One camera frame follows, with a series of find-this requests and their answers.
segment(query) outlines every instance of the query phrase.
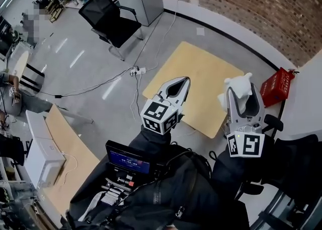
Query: white wall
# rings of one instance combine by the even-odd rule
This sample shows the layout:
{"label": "white wall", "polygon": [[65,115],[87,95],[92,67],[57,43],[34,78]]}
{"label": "white wall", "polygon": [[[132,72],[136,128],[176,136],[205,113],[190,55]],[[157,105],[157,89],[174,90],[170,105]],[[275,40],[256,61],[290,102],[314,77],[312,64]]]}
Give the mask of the white wall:
{"label": "white wall", "polygon": [[285,102],[283,134],[292,139],[316,134],[322,140],[322,50],[299,71]]}
{"label": "white wall", "polygon": [[266,57],[278,68],[296,68],[291,61],[289,61],[282,53],[271,46],[268,42],[225,16],[212,12],[206,8],[202,8],[197,4],[191,4],[184,1],[179,1],[177,3],[177,0],[163,0],[163,4],[165,9],[177,11],[180,14],[207,23],[223,32],[228,33],[230,36],[242,41],[244,44]]}

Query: white stuffed toy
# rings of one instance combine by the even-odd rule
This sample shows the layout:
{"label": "white stuffed toy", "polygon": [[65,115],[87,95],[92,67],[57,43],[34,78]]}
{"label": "white stuffed toy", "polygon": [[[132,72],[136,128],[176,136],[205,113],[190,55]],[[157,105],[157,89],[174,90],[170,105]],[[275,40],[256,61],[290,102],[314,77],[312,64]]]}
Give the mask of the white stuffed toy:
{"label": "white stuffed toy", "polygon": [[252,95],[252,87],[250,78],[253,74],[246,73],[244,76],[237,76],[235,78],[225,79],[224,93],[218,95],[222,109],[227,112],[227,90],[229,87],[235,92],[238,100],[238,107],[240,113],[243,113],[246,109],[246,102],[250,95]]}

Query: light wood tabletop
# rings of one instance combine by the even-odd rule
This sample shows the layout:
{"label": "light wood tabletop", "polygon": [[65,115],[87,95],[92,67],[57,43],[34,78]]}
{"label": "light wood tabletop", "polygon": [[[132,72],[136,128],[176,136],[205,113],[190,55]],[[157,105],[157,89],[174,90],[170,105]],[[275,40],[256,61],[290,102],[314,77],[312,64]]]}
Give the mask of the light wood tabletop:
{"label": "light wood tabletop", "polygon": [[66,210],[69,209],[70,200],[99,163],[99,159],[81,141],[56,105],[53,105],[50,109],[46,124],[59,150],[74,156],[78,162],[77,168],[66,175],[66,181],[63,184],[66,172],[76,166],[75,159],[65,155],[66,162],[55,184],[52,187],[43,189],[46,198],[65,217]]}
{"label": "light wood tabletop", "polygon": [[21,76],[23,75],[24,70],[26,68],[28,57],[29,57],[29,52],[25,51],[18,59],[16,66],[14,68],[14,71],[13,71],[14,75],[17,76],[19,80],[21,80]]}
{"label": "light wood tabletop", "polygon": [[224,80],[244,75],[233,65],[207,51],[181,42],[143,91],[151,99],[169,80],[188,76],[191,86],[184,103],[183,121],[209,138],[214,138],[225,117],[217,96],[223,93]]}

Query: black baseboard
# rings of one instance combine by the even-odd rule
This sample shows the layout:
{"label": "black baseboard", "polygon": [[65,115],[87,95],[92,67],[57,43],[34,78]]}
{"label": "black baseboard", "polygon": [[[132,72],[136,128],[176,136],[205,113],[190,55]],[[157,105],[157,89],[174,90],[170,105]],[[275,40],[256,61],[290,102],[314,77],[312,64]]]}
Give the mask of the black baseboard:
{"label": "black baseboard", "polygon": [[[175,14],[175,12],[173,12],[173,11],[171,11],[171,10],[168,10],[168,9],[164,9],[164,11],[166,12],[166,13],[169,13],[169,14]],[[262,61],[264,61],[266,64],[268,64],[271,68],[273,68],[274,70],[276,70],[276,71],[278,71],[279,70],[279,68],[275,65],[275,64],[273,64],[270,60],[268,60],[265,56],[263,56],[263,55],[261,55],[260,53],[258,53],[257,51],[255,51],[255,50],[253,50],[251,47],[249,47],[249,46],[247,46],[245,43],[243,43],[242,41],[240,41],[240,40],[238,40],[238,39],[236,39],[236,38],[234,38],[233,36],[230,36],[229,34],[227,34],[226,32],[223,32],[223,31],[221,31],[221,30],[219,30],[219,29],[217,29],[217,28],[215,28],[215,27],[213,27],[213,26],[211,26],[211,25],[209,25],[209,24],[207,24],[207,23],[204,23],[204,22],[201,22],[201,21],[199,21],[199,20],[196,20],[196,19],[194,19],[194,18],[191,18],[191,17],[189,17],[189,16],[186,16],[186,15],[183,15],[183,14],[179,14],[179,13],[177,13],[177,16],[178,17],[181,17],[181,18],[184,18],[184,19],[186,19],[186,20],[189,20],[189,21],[191,21],[191,22],[194,22],[194,23],[198,23],[198,24],[200,24],[201,26],[203,26],[203,27],[205,27],[205,28],[208,28],[209,30],[212,30],[212,31],[214,31],[214,32],[216,32],[216,33],[218,33],[218,34],[220,34],[220,35],[222,35],[222,36],[224,36],[224,37],[226,37],[227,39],[230,39],[231,41],[233,41],[233,42],[235,42],[235,43],[237,43],[237,44],[239,44],[240,46],[242,46],[243,48],[245,48],[245,49],[247,49],[249,52],[251,52],[251,53],[253,53],[254,55],[256,55],[259,59],[261,59]]]}

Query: chair armrest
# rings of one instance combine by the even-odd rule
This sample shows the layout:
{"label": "chair armrest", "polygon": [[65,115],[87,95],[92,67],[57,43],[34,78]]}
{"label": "chair armrest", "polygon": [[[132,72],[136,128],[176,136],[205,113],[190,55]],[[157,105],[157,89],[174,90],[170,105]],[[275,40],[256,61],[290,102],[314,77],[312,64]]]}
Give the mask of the chair armrest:
{"label": "chair armrest", "polygon": [[92,28],[92,31],[95,32],[97,35],[107,39],[107,35],[105,33],[101,32],[101,31],[98,31],[98,30],[95,30],[93,28]]}
{"label": "chair armrest", "polygon": [[117,6],[119,9],[124,9],[124,10],[128,10],[130,11],[131,13],[133,13],[134,15],[136,15],[136,12],[133,8],[130,8],[130,7],[124,7],[124,6]]}

